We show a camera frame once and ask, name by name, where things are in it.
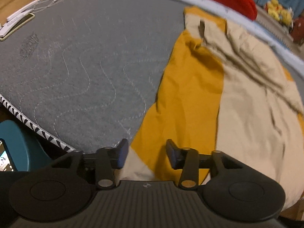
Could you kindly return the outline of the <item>yellow plush toy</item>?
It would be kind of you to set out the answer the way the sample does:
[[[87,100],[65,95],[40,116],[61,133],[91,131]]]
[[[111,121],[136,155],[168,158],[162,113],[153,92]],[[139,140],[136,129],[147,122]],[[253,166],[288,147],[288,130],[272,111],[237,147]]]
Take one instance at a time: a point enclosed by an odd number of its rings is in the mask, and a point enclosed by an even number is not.
[[[278,0],[269,0],[264,5],[264,10],[279,24],[290,28],[293,25],[293,9],[286,9]]]

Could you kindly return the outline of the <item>light blue folded sheet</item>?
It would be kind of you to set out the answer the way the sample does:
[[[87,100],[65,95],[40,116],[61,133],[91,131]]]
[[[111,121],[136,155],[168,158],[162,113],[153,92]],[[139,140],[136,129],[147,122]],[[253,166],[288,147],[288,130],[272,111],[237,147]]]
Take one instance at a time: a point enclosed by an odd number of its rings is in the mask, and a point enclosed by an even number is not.
[[[218,15],[224,19],[233,21],[240,26],[244,27],[248,32],[252,33],[262,41],[269,44],[275,53],[290,67],[294,68],[299,74],[303,75],[303,60],[293,54],[287,46],[274,35],[273,32],[266,30],[258,22],[254,22],[235,10],[228,8],[213,0],[175,0],[186,3],[188,5],[194,5],[202,10],[210,12],[214,15]]]

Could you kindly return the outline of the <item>phone with green case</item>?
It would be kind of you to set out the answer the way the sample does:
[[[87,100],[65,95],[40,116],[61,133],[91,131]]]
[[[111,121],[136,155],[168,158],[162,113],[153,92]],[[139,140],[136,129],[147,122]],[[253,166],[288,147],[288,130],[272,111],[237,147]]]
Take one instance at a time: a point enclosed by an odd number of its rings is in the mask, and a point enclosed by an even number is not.
[[[23,18],[21,18],[18,22],[14,22],[9,26],[3,26],[1,28],[1,42],[6,40],[8,37],[10,37],[15,31],[20,29],[25,24],[29,23],[35,18],[35,15],[33,13],[28,13]]]

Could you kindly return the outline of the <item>beige and mustard jacket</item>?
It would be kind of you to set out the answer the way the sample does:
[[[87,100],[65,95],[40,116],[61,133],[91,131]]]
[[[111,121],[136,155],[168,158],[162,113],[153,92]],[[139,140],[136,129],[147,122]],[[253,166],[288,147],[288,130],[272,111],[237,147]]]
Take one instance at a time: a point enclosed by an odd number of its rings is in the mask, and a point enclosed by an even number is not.
[[[160,83],[120,180],[178,181],[165,144],[236,158],[277,181],[284,207],[303,196],[303,103],[271,48],[232,21],[184,9]]]

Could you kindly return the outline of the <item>teal chair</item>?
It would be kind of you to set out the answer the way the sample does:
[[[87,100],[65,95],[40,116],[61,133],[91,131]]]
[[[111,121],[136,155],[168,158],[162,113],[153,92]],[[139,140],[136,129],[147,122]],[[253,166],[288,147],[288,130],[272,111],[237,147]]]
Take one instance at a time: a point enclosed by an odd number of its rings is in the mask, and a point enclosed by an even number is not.
[[[12,120],[1,122],[1,171],[34,171],[49,163],[37,139]]]

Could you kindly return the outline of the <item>grey quilted mattress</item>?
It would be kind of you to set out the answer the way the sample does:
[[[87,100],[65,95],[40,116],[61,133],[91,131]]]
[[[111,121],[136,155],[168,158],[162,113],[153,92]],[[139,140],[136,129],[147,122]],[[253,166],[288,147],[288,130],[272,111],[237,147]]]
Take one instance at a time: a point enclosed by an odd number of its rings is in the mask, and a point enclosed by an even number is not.
[[[91,153],[132,141],[155,102],[185,3],[42,0],[1,42],[1,102],[62,147]]]

